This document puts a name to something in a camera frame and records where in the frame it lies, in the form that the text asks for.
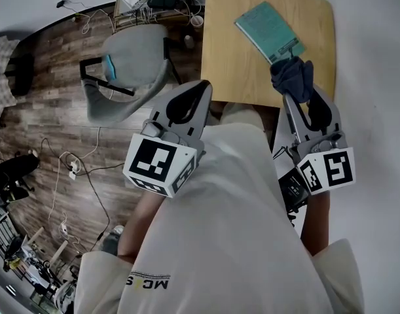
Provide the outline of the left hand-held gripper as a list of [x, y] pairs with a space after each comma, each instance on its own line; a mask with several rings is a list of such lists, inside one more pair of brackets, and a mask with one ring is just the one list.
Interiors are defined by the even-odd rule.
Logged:
[[213, 87], [186, 82], [159, 97], [131, 141], [123, 174], [137, 187], [173, 198], [198, 167]]

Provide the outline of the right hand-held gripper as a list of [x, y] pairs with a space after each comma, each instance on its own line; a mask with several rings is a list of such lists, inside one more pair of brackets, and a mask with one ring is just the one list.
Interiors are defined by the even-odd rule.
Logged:
[[283, 96], [283, 104], [291, 133], [295, 136], [290, 149], [293, 163], [309, 194], [354, 184], [354, 150], [340, 130], [339, 110], [326, 92], [314, 86], [309, 100], [311, 126], [301, 105], [290, 94]]

